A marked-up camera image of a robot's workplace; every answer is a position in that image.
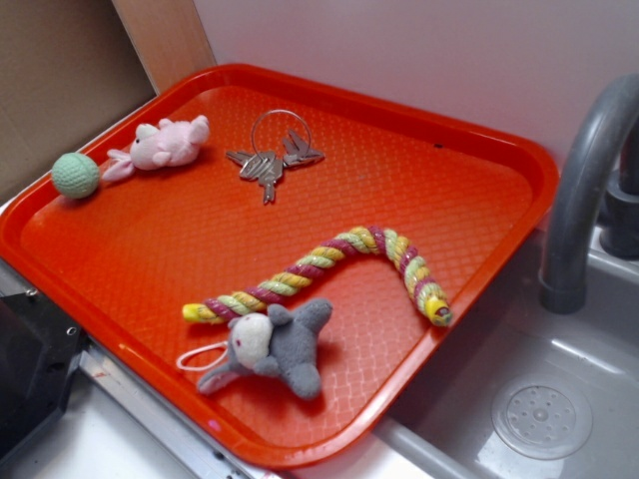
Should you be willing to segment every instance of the tray rim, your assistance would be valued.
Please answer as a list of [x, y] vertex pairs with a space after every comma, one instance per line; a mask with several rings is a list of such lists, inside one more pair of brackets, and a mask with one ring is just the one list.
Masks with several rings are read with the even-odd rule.
[[[214, 88], [239, 86], [254, 90], [252, 81], [255, 79], [260, 79], [260, 85], [265, 90], [272, 89], [274, 86], [281, 88], [282, 85], [285, 85], [287, 93], [283, 98], [316, 109], [332, 112], [330, 108], [333, 105], [347, 106], [349, 108], [348, 118], [369, 125], [381, 126], [386, 130], [393, 131], [387, 125], [389, 118], [395, 118], [398, 121], [390, 123], [394, 125], [395, 131], [404, 135], [423, 138], [420, 129], [423, 129], [424, 125], [428, 125], [434, 131], [432, 136], [436, 136], [439, 143], [457, 151], [477, 155], [477, 150], [490, 149], [494, 153], [494, 159], [490, 161], [520, 173], [533, 192], [532, 203], [527, 211], [486, 258], [481, 271], [477, 271], [465, 284], [462, 291], [452, 299], [452, 306], [456, 314], [453, 325], [447, 330], [430, 328], [429, 333], [417, 343], [353, 421], [334, 436], [314, 444], [301, 447], [274, 446], [265, 443], [257, 434], [237, 430], [236, 425], [227, 422], [224, 417], [216, 418], [224, 433], [217, 431], [218, 427], [207, 428], [203, 418], [211, 417], [210, 404], [205, 404], [205, 401], [202, 400], [194, 401], [192, 391], [179, 390], [179, 388], [176, 391], [176, 381], [178, 383], [184, 381], [179, 372], [170, 373], [150, 367], [134, 351], [118, 350], [115, 346], [121, 342], [121, 334], [126, 331], [119, 329], [117, 324], [113, 330], [107, 327], [101, 328], [100, 337], [96, 338], [99, 343], [105, 345], [111, 353], [123, 360], [144, 380], [157, 388], [160, 393], [163, 394], [163, 390], [171, 388], [171, 401], [208, 434], [220, 440], [229, 450], [249, 462], [265, 467], [290, 469], [311, 465], [334, 456], [372, 428], [392, 400], [436, 351], [450, 331], [459, 324], [463, 314], [537, 226], [550, 208], [554, 198], [558, 183], [558, 171], [545, 150], [529, 140], [337, 87], [241, 64], [212, 67], [184, 79], [107, 130], [81, 149], [81, 152], [94, 159], [103, 159], [102, 161], [96, 160], [96, 163], [102, 164], [107, 159], [108, 144], [127, 144], [133, 138], [135, 128], [139, 123], [157, 123], [160, 118], [168, 116], [176, 106]], [[409, 122], [411, 128], [407, 130], [401, 127], [407, 123], [406, 119], [411, 119]], [[519, 160], [526, 161], [512, 163], [512, 161], [505, 160], [512, 155]], [[64, 283], [56, 283], [55, 275], [38, 267], [37, 261], [25, 256], [20, 248], [20, 232], [32, 217], [32, 214], [28, 214], [28, 212], [39, 211], [57, 196], [58, 193], [55, 191], [50, 173], [48, 173], [22, 192], [6, 208], [0, 216], [0, 255], [36, 287], [54, 299], [72, 317], [86, 316], [87, 314], [104, 316], [104, 313], [90, 301], [77, 297], [72, 288], [67, 287]]]

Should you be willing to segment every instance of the plush toy face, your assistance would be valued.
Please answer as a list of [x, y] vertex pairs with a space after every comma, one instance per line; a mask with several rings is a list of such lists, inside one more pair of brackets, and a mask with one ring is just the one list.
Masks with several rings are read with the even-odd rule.
[[256, 363], [269, 355], [273, 323], [265, 314], [253, 312], [233, 320], [229, 342], [238, 363], [253, 370]]
[[153, 125], [142, 124], [136, 129], [136, 140], [131, 145], [131, 161], [140, 170], [154, 170], [157, 168], [153, 156], [158, 152], [160, 132]]

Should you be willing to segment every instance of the rope toy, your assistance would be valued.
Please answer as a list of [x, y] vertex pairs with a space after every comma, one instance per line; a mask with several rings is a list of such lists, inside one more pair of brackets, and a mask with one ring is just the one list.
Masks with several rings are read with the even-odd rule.
[[283, 272], [231, 295], [185, 304], [182, 314], [188, 322], [219, 324], [252, 312], [266, 310], [269, 304], [281, 304], [327, 269], [347, 257], [362, 254], [386, 256], [403, 278], [408, 297], [417, 310], [436, 326], [448, 326], [452, 312], [443, 289], [430, 276], [425, 259], [406, 237], [390, 229], [356, 227], [323, 242]]

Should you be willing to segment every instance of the red plastic tray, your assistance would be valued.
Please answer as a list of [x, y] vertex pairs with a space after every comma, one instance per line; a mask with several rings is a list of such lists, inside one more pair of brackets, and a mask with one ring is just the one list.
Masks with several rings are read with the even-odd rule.
[[[264, 206], [225, 152], [250, 150], [255, 120], [272, 109], [302, 116], [325, 160], [285, 172]], [[449, 332], [414, 310], [392, 264], [347, 259], [288, 304], [334, 306], [312, 402], [258, 377], [199, 395], [199, 374], [176, 358], [228, 330], [183, 322], [182, 305], [257, 285], [322, 241], [375, 225], [419, 249], [455, 325], [548, 209], [557, 170], [520, 138], [238, 65], [185, 80], [83, 152], [102, 164], [138, 124], [199, 114], [212, 134], [193, 164], [137, 172], [82, 201], [58, 196], [47, 176], [0, 219], [0, 253], [235, 454], [275, 469], [323, 460], [372, 427]], [[274, 148], [285, 134], [265, 120], [258, 143]]]

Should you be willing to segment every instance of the metal key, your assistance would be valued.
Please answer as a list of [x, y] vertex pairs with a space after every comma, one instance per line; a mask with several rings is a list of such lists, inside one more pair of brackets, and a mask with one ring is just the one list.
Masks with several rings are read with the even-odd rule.
[[272, 203], [276, 198], [276, 181], [282, 177], [284, 163], [275, 152], [261, 152], [247, 158], [248, 154], [227, 154], [234, 162], [244, 162], [240, 170], [240, 178], [244, 180], [258, 180], [264, 187], [264, 203]]
[[264, 187], [264, 204], [272, 203], [276, 199], [276, 182], [282, 177], [284, 162], [275, 157], [267, 170], [258, 177], [258, 183]]
[[283, 138], [282, 143], [287, 150], [284, 155], [284, 164], [287, 168], [312, 165], [323, 160], [323, 153], [311, 148], [294, 130], [289, 130], [290, 138]]

